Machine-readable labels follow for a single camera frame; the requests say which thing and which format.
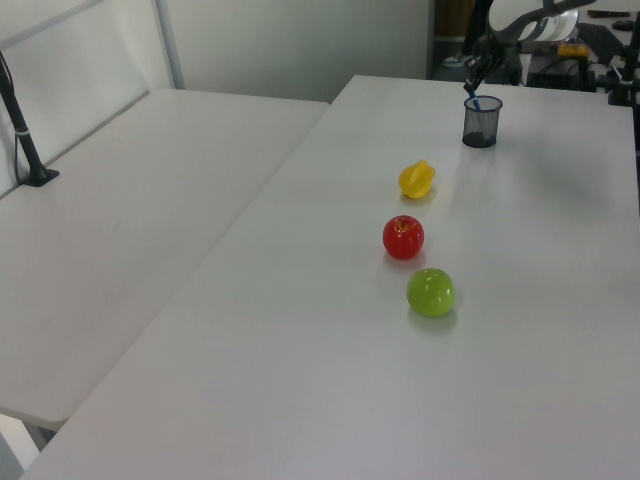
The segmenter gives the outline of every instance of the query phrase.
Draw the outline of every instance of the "black pole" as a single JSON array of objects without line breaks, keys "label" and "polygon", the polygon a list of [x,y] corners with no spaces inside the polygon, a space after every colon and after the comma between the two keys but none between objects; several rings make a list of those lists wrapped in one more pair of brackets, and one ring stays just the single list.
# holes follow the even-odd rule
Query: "black pole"
[{"label": "black pole", "polygon": [[619,105],[622,107],[631,107],[634,103],[631,96],[636,94],[633,80],[638,67],[638,55],[640,54],[640,13],[636,16],[636,22],[633,26],[633,35],[631,43],[624,49],[624,70],[622,71],[622,79],[609,93],[609,105]]},{"label": "black pole", "polygon": [[25,185],[32,187],[41,187],[51,179],[57,177],[59,172],[56,170],[49,170],[42,165],[38,151],[33,143],[27,122],[24,120],[20,105],[14,93],[13,84],[9,77],[9,72],[4,64],[0,65],[0,94],[2,100],[7,107],[7,112],[13,123],[13,128],[16,131],[16,135],[20,139],[20,145],[24,151],[27,161],[29,162],[30,173],[29,176],[22,180]]}]

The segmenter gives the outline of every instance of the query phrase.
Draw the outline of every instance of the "blue pen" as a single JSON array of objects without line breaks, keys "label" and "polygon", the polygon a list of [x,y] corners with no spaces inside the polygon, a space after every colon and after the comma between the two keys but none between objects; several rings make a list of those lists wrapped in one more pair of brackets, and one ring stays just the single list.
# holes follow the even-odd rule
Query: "blue pen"
[{"label": "blue pen", "polygon": [[476,96],[476,92],[474,90],[471,90],[469,92],[469,96],[473,99],[473,104],[476,106],[476,110],[480,111],[480,102],[478,102],[478,97]]}]

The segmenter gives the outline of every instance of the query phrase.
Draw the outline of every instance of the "table surface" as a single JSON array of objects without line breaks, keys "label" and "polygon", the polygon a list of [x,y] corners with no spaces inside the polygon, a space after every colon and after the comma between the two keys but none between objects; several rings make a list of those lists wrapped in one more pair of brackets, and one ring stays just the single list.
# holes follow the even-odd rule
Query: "table surface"
[{"label": "table surface", "polygon": [[154,92],[0,201],[0,412],[58,429],[328,105]]},{"label": "table surface", "polygon": [[[356,77],[25,475],[620,479],[640,471],[640,231],[630,110]],[[429,198],[400,171],[437,169]],[[394,261],[397,214],[425,227]],[[452,313],[413,314],[446,270]]]}]

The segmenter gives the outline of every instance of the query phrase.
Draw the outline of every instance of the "pen holder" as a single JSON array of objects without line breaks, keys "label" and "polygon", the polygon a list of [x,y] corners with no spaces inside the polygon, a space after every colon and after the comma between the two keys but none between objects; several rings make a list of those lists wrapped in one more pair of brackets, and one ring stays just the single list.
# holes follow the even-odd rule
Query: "pen holder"
[{"label": "pen holder", "polygon": [[483,95],[469,98],[464,102],[464,107],[462,143],[473,148],[486,148],[495,145],[502,101]]}]

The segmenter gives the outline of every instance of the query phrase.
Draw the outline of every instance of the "green apple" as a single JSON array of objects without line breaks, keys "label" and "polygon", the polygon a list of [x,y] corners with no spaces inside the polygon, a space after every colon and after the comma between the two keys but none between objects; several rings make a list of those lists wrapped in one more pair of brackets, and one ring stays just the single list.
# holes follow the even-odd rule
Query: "green apple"
[{"label": "green apple", "polygon": [[451,277],[442,270],[418,270],[407,285],[407,300],[416,313],[425,317],[439,317],[453,307],[456,289]]}]

